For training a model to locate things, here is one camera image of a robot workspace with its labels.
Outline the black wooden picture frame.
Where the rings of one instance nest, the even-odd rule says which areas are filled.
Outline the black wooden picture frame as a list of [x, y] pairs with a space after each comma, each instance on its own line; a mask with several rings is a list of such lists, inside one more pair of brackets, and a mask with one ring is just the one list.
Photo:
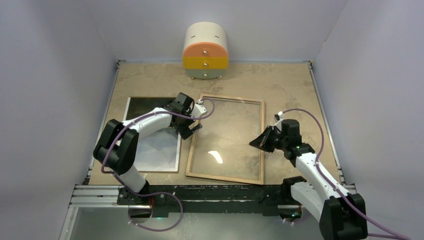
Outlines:
[[265, 129], [265, 102], [203, 93], [212, 115], [199, 121], [185, 175], [243, 184], [264, 184], [264, 153], [249, 145]]

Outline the glossy photo print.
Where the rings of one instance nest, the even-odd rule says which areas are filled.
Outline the glossy photo print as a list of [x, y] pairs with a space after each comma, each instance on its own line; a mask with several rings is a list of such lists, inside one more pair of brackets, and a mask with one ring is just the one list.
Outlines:
[[[173, 100], [173, 97], [129, 97], [123, 119], [137, 118]], [[134, 165], [140, 172], [178, 172], [180, 149], [180, 135], [174, 128], [163, 128], [138, 140]]]

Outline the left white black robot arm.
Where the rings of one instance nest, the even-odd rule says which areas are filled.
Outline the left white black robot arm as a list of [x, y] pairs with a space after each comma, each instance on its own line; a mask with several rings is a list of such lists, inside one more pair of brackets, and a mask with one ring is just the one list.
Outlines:
[[199, 123], [209, 116], [204, 99], [194, 100], [180, 92], [163, 106], [126, 121], [109, 120], [95, 145], [93, 158], [100, 162], [103, 174], [111, 174], [130, 190], [129, 197], [138, 205], [149, 199], [149, 182], [135, 166], [139, 139], [162, 129], [173, 128], [186, 140], [202, 128]]

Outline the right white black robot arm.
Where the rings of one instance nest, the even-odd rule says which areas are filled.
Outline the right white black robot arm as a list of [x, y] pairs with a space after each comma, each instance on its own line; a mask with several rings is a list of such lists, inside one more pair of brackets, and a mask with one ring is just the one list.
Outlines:
[[300, 203], [318, 221], [325, 240], [362, 240], [368, 237], [365, 200], [340, 185], [321, 166], [318, 155], [302, 141], [300, 124], [295, 119], [279, 120], [269, 125], [249, 145], [272, 153], [283, 151], [284, 157], [302, 175], [286, 178], [280, 196], [288, 204]]

